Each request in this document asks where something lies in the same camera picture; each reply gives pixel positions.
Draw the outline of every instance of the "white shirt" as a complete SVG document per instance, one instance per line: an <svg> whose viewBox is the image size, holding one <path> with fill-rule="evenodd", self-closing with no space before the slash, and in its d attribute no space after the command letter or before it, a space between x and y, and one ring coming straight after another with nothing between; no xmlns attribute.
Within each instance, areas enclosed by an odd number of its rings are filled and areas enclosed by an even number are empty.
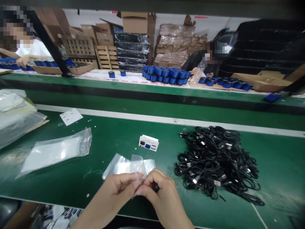
<svg viewBox="0 0 305 229"><path fill-rule="evenodd" d="M23 57L25 55L51 57L51 54L45 47L44 43L37 39L34 39L33 44L24 44L24 41L21 40L19 48L16 51L16 54L20 57Z"/></svg>

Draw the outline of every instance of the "pile of cables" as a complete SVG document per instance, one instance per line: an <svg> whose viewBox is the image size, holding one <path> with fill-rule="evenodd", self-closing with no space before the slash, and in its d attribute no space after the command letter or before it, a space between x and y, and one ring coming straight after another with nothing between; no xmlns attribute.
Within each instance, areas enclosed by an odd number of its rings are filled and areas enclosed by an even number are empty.
<svg viewBox="0 0 305 229"><path fill-rule="evenodd" d="M260 190L256 160L241 148L240 133L222 127L195 127L196 131L180 133L188 150L178 155L174 170L176 176L184 176L186 189L200 189L212 199L218 196L217 187L223 187L254 205L265 205L248 189Z"/></svg>

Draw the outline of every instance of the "ziplock bag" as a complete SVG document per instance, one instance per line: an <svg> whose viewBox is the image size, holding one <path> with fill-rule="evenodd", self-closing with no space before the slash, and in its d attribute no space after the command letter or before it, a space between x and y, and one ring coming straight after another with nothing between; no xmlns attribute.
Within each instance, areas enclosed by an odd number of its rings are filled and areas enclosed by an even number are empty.
<svg viewBox="0 0 305 229"><path fill-rule="evenodd" d="M155 168L155 160L148 159L141 160L138 162L135 160L134 162L128 160L122 155L116 153L109 165L107 166L105 172L103 173L103 180L105 180L110 174L122 174L122 173L133 173L133 172L141 172L143 173L143 179L147 177L149 172Z"/></svg>
<svg viewBox="0 0 305 229"><path fill-rule="evenodd" d="M0 149L38 127L46 118L29 100L0 90Z"/></svg>
<svg viewBox="0 0 305 229"><path fill-rule="evenodd" d="M91 140L91 128L88 128L69 137L36 142L16 178L73 157L89 154Z"/></svg>

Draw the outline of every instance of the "wooden pallet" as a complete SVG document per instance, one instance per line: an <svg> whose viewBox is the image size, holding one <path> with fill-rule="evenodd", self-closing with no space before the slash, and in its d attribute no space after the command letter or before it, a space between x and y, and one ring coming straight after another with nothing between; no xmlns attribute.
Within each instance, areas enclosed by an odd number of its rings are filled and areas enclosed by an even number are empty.
<svg viewBox="0 0 305 229"><path fill-rule="evenodd" d="M115 46L98 45L97 57L101 69L110 69L110 70L119 69L117 48Z"/></svg>
<svg viewBox="0 0 305 229"><path fill-rule="evenodd" d="M59 36L64 44L67 57L77 62L94 63L94 68L98 69L99 62L96 57L96 49L90 37Z"/></svg>

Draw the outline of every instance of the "white wall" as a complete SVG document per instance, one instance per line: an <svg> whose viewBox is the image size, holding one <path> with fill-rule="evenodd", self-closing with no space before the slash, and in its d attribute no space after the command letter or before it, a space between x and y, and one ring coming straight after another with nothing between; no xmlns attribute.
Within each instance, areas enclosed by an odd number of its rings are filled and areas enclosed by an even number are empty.
<svg viewBox="0 0 305 229"><path fill-rule="evenodd" d="M64 9L64 12L66 13L70 26L80 27L81 24L95 25L95 23L103 23L100 18L118 25L123 25L122 19L118 18L115 13L111 13L110 11L80 10L80 15L77 15L77 10L75 9ZM159 35L161 24L183 24L185 19L185 14L157 13L156 15L154 48L157 43L157 36ZM208 18L194 18L194 16L195 15L191 15L192 21L196 21L195 32L208 30L208 41L213 40L219 30L226 26L229 27L231 31L235 31L240 23L256 20L255 18L243 17L208 16Z"/></svg>

